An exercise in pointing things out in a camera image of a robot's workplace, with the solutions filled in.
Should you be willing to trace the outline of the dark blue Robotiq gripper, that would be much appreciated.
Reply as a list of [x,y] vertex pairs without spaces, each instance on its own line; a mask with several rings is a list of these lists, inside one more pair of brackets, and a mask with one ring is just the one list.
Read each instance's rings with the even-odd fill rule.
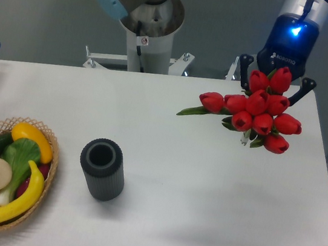
[[[275,69],[289,68],[292,80],[302,77],[305,73],[306,61],[319,36],[317,25],[307,21],[300,21],[298,17],[280,15],[271,33],[258,54],[258,69],[268,75]],[[249,66],[254,57],[249,54],[240,55],[240,85],[243,90],[249,90]],[[289,106],[295,105],[305,95],[315,89],[317,82],[304,77],[300,82],[300,89],[289,97]]]

